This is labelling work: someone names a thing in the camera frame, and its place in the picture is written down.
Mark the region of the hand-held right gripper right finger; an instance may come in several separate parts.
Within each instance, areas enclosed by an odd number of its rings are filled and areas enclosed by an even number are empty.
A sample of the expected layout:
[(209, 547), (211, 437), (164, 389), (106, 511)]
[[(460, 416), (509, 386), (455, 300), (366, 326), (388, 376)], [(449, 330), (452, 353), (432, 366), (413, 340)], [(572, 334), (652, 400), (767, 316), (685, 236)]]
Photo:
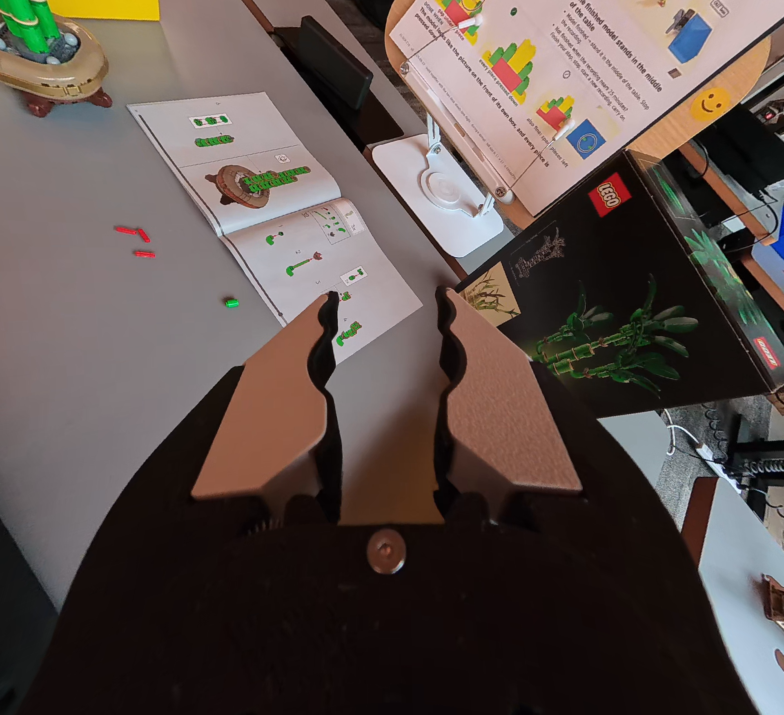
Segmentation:
[(530, 359), (454, 289), (436, 289), (439, 365), (434, 502), (447, 517), (477, 493), (497, 521), (517, 493), (577, 496), (583, 485)]

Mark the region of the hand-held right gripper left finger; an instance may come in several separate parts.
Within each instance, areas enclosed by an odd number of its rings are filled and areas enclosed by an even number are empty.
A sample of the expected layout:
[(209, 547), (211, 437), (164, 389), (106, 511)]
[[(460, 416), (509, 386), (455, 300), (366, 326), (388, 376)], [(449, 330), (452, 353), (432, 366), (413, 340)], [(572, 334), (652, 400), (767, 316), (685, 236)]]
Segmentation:
[(327, 383), (336, 368), (339, 296), (319, 296), (247, 359), (191, 496), (254, 496), (280, 518), (296, 495), (328, 522), (342, 502), (342, 441)]

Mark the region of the black building set box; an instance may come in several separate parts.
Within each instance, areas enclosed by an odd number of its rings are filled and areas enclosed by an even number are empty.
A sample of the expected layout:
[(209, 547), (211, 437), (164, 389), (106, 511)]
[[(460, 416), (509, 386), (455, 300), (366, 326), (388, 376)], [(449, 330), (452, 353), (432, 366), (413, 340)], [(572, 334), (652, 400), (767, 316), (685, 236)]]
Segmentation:
[(782, 390), (782, 338), (662, 163), (626, 152), (458, 285), (598, 417)]

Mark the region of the white stand base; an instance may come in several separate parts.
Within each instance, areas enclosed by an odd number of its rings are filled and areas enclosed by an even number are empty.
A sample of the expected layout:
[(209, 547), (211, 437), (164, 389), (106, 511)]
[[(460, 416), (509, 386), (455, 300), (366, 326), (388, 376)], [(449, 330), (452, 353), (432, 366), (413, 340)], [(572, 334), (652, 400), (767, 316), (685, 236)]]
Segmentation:
[(389, 185), (454, 258), (464, 258), (503, 231), (491, 193), (483, 193), (444, 147), (430, 114), (427, 132), (378, 144), (372, 160)]

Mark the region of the open building instruction booklet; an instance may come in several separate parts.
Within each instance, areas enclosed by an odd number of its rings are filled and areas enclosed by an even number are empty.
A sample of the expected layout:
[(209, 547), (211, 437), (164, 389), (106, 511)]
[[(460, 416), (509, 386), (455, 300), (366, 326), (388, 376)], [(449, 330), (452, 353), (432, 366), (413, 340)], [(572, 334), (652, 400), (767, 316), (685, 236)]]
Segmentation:
[(282, 326), (337, 292), (337, 364), (422, 307), (266, 93), (127, 108)]

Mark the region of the blue plastic bin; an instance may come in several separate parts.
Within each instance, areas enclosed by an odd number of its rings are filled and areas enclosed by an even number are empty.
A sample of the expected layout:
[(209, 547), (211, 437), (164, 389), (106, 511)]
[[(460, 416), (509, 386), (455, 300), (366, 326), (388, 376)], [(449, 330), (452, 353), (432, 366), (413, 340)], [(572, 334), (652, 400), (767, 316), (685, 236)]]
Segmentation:
[(782, 307), (783, 305), (783, 240), (782, 237), (772, 244), (759, 242), (744, 259), (748, 271), (768, 295)]

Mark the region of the brown woven object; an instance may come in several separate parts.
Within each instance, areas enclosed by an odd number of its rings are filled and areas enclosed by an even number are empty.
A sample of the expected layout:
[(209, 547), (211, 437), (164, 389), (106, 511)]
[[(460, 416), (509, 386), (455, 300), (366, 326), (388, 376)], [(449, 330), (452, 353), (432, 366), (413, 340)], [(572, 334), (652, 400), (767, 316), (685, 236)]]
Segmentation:
[(774, 622), (782, 630), (784, 628), (783, 613), (783, 585), (774, 577), (763, 573), (761, 575), (763, 610), (767, 620)]

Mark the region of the black rectangular box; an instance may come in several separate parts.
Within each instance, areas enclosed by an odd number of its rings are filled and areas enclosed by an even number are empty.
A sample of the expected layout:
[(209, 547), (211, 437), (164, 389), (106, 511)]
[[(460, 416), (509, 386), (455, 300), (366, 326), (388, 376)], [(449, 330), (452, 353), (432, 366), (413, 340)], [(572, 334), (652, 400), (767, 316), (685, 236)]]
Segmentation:
[(372, 71), (313, 17), (275, 27), (272, 38), (359, 151), (404, 136), (371, 93)]

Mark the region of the black equipment box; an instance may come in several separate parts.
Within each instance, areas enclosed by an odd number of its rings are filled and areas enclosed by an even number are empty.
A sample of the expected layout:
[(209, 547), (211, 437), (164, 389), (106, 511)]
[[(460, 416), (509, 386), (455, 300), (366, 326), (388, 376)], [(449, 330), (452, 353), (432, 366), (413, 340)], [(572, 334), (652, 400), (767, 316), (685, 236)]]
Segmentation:
[(783, 179), (783, 143), (744, 104), (701, 131), (696, 140), (725, 175), (759, 201)]

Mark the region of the yellow smiley sticker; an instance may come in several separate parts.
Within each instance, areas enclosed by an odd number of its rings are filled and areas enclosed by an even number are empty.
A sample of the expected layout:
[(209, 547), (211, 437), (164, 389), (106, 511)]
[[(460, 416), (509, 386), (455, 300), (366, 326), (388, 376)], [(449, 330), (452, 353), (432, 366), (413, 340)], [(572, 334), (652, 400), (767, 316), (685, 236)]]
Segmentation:
[(699, 122), (713, 122), (727, 113), (734, 102), (728, 90), (712, 86), (698, 93), (690, 105), (691, 117)]

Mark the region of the green bamboo brick model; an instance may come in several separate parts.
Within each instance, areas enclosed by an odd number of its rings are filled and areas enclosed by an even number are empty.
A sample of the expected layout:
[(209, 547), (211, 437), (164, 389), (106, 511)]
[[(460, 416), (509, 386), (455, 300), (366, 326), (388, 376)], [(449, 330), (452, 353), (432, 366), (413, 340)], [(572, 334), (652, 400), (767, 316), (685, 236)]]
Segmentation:
[(54, 14), (48, 0), (1, 0), (1, 81), (22, 93), (27, 109), (46, 117), (58, 104), (104, 109), (109, 64), (84, 26)]

